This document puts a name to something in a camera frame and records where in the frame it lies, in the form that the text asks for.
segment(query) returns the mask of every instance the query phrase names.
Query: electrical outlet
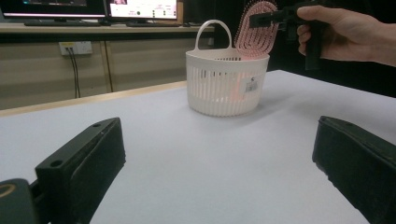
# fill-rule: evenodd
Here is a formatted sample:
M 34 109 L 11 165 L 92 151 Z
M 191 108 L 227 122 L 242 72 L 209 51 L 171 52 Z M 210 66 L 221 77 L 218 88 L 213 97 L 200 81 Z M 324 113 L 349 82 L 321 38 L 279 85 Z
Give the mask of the electrical outlet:
M 62 55 L 69 55 L 67 49 L 72 49 L 74 54 L 92 54 L 91 41 L 59 42 Z
M 67 49 L 72 49 L 75 54 L 78 52 L 75 42 L 59 42 L 59 47 L 61 48 L 62 55 L 69 55 Z

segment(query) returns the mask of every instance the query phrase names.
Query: beige wall panel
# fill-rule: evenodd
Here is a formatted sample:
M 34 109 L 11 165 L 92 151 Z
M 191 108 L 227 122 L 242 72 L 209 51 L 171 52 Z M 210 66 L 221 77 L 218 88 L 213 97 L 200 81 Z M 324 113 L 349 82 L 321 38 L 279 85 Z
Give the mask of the beige wall panel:
M 99 42 L 93 54 L 76 55 L 81 97 L 106 93 Z M 0 109 L 75 97 L 74 70 L 58 43 L 0 45 Z
M 207 39 L 200 46 L 207 48 Z M 186 80 L 186 51 L 195 39 L 117 41 L 109 43 L 114 91 Z

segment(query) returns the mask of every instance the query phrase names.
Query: computer monitor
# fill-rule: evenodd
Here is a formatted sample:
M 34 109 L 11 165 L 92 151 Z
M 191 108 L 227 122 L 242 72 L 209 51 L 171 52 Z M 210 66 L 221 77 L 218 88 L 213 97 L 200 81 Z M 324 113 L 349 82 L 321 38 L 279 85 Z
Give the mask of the computer monitor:
M 1 0 L 5 19 L 89 20 L 106 16 L 104 0 Z
M 110 21 L 177 20 L 177 0 L 106 0 Z

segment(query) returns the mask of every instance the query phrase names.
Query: white table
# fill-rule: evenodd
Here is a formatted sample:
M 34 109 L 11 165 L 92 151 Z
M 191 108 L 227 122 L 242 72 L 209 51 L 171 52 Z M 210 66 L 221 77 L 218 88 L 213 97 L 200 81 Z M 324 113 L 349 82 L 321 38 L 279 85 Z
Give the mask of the white table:
M 312 162 L 321 115 L 396 144 L 396 99 L 275 71 L 253 112 L 214 118 L 176 88 L 0 118 L 0 180 L 120 117 L 127 162 L 92 223 L 368 223 Z

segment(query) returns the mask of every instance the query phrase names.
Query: human hand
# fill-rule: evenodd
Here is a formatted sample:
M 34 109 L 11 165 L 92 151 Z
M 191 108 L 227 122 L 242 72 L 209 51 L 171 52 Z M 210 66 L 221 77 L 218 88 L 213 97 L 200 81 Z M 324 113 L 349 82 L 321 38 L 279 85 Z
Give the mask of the human hand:
M 337 61 L 379 62 L 396 65 L 396 47 L 393 36 L 396 26 L 375 18 L 341 8 L 322 6 L 300 7 L 297 15 L 306 21 L 324 21 L 329 26 L 323 31 L 321 57 Z M 306 41 L 311 37 L 309 25 L 297 29 L 300 47 L 305 54 Z M 389 58 L 378 55 L 386 50 Z

